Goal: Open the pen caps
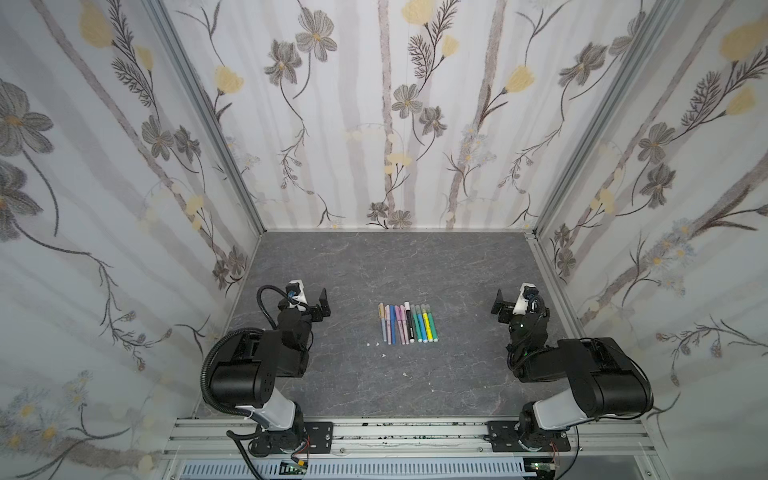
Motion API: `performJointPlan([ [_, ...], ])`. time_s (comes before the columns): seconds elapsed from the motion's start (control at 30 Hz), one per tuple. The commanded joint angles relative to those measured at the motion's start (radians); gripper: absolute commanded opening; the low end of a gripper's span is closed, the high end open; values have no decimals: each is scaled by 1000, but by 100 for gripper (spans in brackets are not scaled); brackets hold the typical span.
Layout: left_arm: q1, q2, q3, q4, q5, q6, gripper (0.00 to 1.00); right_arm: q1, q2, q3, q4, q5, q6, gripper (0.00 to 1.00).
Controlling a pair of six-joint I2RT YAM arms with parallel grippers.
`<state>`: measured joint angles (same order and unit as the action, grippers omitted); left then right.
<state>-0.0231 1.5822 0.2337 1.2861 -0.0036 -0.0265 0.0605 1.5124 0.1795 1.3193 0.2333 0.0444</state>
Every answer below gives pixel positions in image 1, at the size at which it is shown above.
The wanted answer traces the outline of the yellow highlighter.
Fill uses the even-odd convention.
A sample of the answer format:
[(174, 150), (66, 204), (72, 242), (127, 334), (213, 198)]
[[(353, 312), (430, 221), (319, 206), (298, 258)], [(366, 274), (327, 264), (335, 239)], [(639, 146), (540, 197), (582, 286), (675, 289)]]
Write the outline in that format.
[(422, 322), (422, 327), (423, 327), (423, 330), (424, 330), (425, 341), (426, 342), (433, 342), (434, 338), (433, 338), (433, 334), (432, 334), (432, 331), (431, 331), (430, 320), (429, 320), (428, 312), (426, 310), (426, 306), (425, 305), (421, 305), (420, 309), (421, 309), (421, 322)]

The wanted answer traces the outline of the light blue highlighter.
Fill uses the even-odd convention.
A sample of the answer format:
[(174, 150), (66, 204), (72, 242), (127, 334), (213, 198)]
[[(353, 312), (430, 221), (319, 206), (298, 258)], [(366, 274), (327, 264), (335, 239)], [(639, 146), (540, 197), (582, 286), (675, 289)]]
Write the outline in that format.
[(419, 319), (419, 324), (420, 324), (420, 327), (421, 327), (421, 333), (422, 333), (422, 338), (423, 338), (423, 341), (422, 341), (422, 342), (426, 342), (426, 341), (425, 341), (425, 337), (424, 337), (424, 330), (423, 330), (423, 327), (422, 327), (422, 322), (421, 322), (421, 309), (420, 309), (420, 306), (419, 306), (419, 305), (416, 305), (416, 306), (415, 306), (415, 309), (416, 309), (416, 311), (417, 311), (417, 316), (418, 316), (418, 319)]

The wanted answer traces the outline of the teal green highlighter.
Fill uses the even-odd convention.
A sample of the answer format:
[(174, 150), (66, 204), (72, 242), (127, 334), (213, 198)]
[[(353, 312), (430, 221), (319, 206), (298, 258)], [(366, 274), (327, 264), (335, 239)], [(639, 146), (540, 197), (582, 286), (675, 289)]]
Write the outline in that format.
[(421, 333), (421, 327), (420, 327), (420, 324), (419, 324), (419, 319), (418, 319), (418, 316), (417, 316), (417, 311), (415, 309), (415, 305), (410, 305), (410, 307), (411, 307), (411, 309), (409, 310), (409, 312), (410, 312), (412, 324), (413, 324), (413, 327), (414, 327), (415, 339), (416, 339), (417, 342), (422, 342), (423, 338), (422, 338), (422, 333)]

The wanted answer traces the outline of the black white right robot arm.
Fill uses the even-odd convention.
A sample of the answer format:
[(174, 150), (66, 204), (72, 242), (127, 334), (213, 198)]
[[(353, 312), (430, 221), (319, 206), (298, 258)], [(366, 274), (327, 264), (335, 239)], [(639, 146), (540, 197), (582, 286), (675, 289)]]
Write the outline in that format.
[(568, 388), (526, 403), (517, 420), (490, 421), (495, 452), (567, 452), (567, 432), (602, 418), (634, 420), (653, 407), (650, 381), (609, 337), (561, 339), (548, 346), (550, 311), (533, 284), (514, 301), (496, 294), (491, 313), (508, 326), (507, 368), (522, 383), (565, 379)]

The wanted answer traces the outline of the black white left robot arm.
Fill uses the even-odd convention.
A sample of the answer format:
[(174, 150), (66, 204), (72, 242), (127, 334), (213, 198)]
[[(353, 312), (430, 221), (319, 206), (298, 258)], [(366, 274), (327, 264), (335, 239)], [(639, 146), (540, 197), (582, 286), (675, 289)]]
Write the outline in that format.
[(278, 390), (276, 380), (305, 374), (313, 325), (331, 315), (327, 290), (310, 305), (300, 280), (284, 288), (264, 285), (256, 302), (270, 327), (234, 330), (214, 344), (202, 363), (202, 398), (220, 413), (256, 423), (252, 434), (227, 434), (239, 443), (247, 441), (252, 455), (302, 451), (310, 445), (303, 413)]

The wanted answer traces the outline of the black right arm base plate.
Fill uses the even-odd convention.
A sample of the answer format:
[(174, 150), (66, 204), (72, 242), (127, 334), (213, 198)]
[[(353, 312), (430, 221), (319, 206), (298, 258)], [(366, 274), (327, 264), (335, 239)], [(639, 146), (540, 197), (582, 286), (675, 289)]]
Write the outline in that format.
[(484, 439), (495, 453), (555, 453), (570, 452), (567, 433), (562, 430), (542, 430), (537, 425), (523, 426), (518, 421), (488, 421)]

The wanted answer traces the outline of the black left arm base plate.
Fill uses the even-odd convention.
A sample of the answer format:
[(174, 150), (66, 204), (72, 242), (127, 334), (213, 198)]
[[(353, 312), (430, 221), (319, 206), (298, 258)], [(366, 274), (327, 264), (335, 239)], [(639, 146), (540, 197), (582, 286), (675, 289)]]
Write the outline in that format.
[(329, 454), (334, 433), (332, 422), (308, 422), (283, 431), (260, 433), (248, 443), (248, 452), (257, 458), (272, 454)]

